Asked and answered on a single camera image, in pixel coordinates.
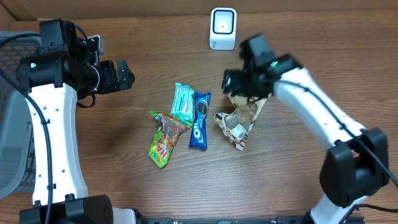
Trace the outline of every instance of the candy wrapper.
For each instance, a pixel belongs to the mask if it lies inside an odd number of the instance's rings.
[[[238,108],[239,106],[243,106],[246,105],[248,103],[248,98],[245,96],[234,96],[231,97],[229,96],[229,100],[232,102],[233,106],[236,108]],[[231,141],[231,143],[234,145],[234,147],[236,149],[239,149],[240,151],[243,151],[245,145],[246,145],[246,141],[248,140],[250,131],[253,128],[254,123],[256,122],[256,119],[259,115],[259,113],[261,112],[262,107],[264,106],[264,104],[266,103],[267,99],[261,99],[257,102],[255,102],[255,104],[257,104],[257,112],[254,115],[251,124],[249,125],[248,130],[246,131],[246,133],[242,136],[241,139],[236,138],[232,133],[231,130],[229,129],[229,127],[226,126],[225,123],[225,118],[227,116],[229,116],[229,114],[227,113],[216,113],[215,117],[214,117],[214,121],[218,124],[218,126],[223,130],[224,135],[227,136],[229,138],[229,140]]]
[[[195,92],[195,122],[193,123],[189,147],[207,149],[206,118],[209,110],[211,93]]]
[[[162,168],[169,160],[178,137],[191,128],[192,123],[163,112],[151,111],[150,114],[157,120],[157,132],[149,155]]]
[[[171,115],[192,122],[193,93],[194,91],[189,86],[176,83]]]

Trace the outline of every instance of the gray plastic basket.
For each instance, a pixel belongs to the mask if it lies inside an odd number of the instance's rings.
[[[0,32],[0,41],[17,34]],[[40,47],[40,38],[13,40],[0,49],[0,68],[18,83],[16,68],[22,57]],[[0,77],[0,198],[13,192],[33,192],[35,154],[32,120],[25,98]]]

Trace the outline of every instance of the crumpled wrapper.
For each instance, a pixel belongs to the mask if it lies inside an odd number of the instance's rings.
[[[242,106],[242,105],[246,105],[248,102],[248,98],[245,96],[230,96],[228,95],[229,100],[232,102],[233,106],[236,108]],[[262,107],[264,106],[264,104],[266,103],[267,98],[261,99],[257,102],[255,102],[255,104],[257,104],[257,112],[253,117],[253,120],[251,121],[251,124],[248,128],[248,131],[244,134],[242,140],[237,139],[236,137],[234,137],[231,134],[231,130],[226,126],[225,123],[225,118],[227,116],[229,116],[228,113],[216,113],[216,115],[214,116],[214,121],[218,124],[218,126],[223,130],[224,135],[227,136],[229,138],[229,140],[231,141],[232,145],[240,150],[243,151],[244,146],[246,145],[246,141],[248,140],[248,137],[250,135],[250,131],[253,128],[254,123],[256,122],[256,119],[259,115],[259,113],[261,112]]]

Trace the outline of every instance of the barcode label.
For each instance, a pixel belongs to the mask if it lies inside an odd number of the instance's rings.
[[[239,141],[242,140],[245,133],[246,129],[241,124],[238,124],[234,129],[231,130],[231,134]]]

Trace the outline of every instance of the teal packet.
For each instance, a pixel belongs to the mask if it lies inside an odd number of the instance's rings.
[[[176,83],[171,115],[192,122],[194,92],[188,85]]]

